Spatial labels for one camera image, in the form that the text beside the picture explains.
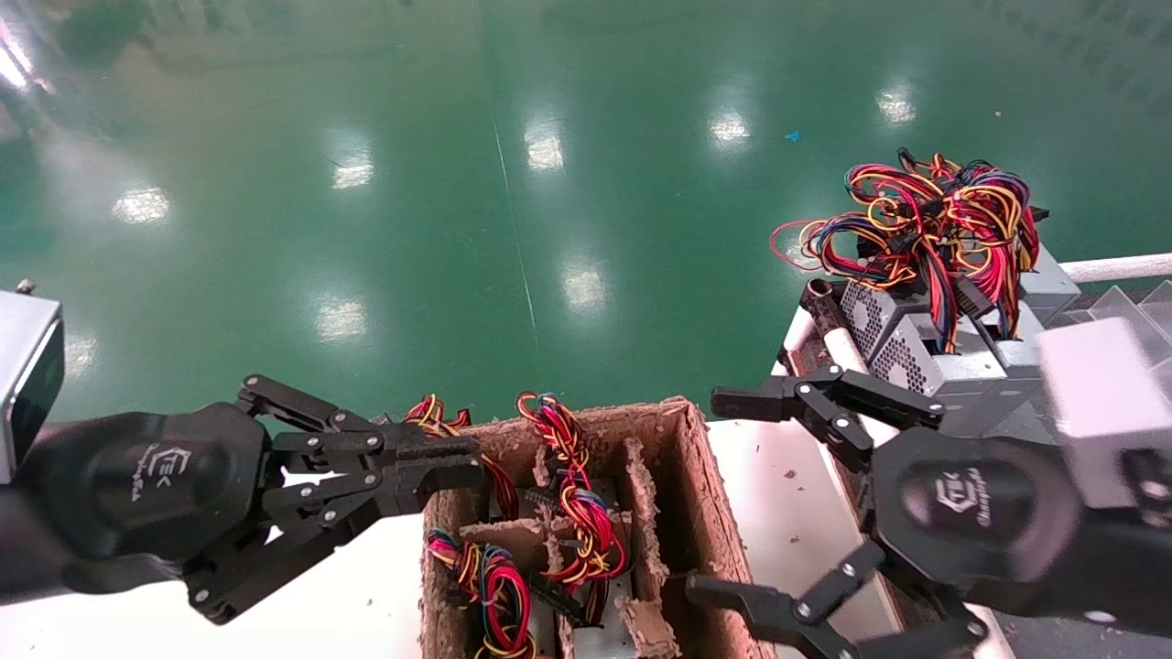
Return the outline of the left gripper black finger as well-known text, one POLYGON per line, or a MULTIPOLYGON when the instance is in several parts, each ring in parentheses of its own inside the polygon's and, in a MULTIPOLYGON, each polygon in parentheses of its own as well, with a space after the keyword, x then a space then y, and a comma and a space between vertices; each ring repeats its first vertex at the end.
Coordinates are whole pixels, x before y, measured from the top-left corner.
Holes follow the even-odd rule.
POLYGON ((237 407, 271 416, 292 430, 273 435, 270 450, 289 474, 357 474, 384 468, 479 469, 473 439, 431 439, 413 423, 376 423, 260 374, 248 375, 237 407))

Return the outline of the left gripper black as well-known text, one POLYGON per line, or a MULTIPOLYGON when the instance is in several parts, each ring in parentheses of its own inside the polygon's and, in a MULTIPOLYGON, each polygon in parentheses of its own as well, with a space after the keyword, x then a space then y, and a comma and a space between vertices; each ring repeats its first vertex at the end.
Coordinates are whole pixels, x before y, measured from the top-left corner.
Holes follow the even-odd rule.
POLYGON ((380 519, 485 480, 481 463, 395 463, 255 505, 266 444, 226 402, 46 426, 14 476, 14 587, 134 589, 184 568, 192 609, 225 625, 380 519))

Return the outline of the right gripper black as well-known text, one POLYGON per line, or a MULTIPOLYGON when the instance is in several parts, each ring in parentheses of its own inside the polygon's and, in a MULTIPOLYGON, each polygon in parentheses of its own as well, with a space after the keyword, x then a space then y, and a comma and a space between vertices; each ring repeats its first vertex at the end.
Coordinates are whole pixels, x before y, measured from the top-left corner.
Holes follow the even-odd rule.
POLYGON ((716 387, 718 417, 799 422, 850 470, 874 476, 875 541, 863 542, 798 597, 694 575, 684 593, 732 610, 757 641, 808 658, 970 658, 988 637, 967 598, 1091 598, 1101 568, 1088 509, 1059 446, 940 433, 943 405, 844 367, 766 376, 756 388, 716 387), (879 447, 871 417, 895 430, 879 447), (936 621, 850 643, 830 618, 883 575, 938 610, 936 621))

